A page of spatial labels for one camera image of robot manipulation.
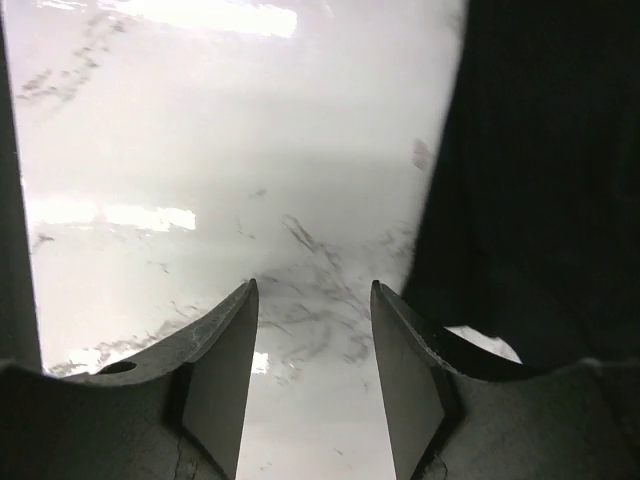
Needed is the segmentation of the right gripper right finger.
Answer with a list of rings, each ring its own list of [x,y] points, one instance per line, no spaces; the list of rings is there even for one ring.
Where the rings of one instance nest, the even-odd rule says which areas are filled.
[[[455,381],[520,378],[520,365],[425,319],[374,281],[371,323],[395,475],[419,479],[464,419]]]

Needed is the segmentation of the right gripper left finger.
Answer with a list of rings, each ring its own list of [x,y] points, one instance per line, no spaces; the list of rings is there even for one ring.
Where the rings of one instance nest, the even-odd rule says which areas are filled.
[[[201,318],[98,375],[127,386],[166,379],[161,425],[194,446],[221,478],[234,479],[258,310],[251,279]]]

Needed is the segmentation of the black t shirt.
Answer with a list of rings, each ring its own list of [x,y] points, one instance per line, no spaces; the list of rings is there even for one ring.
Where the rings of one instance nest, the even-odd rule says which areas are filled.
[[[402,289],[528,365],[639,355],[639,5],[472,1]]]

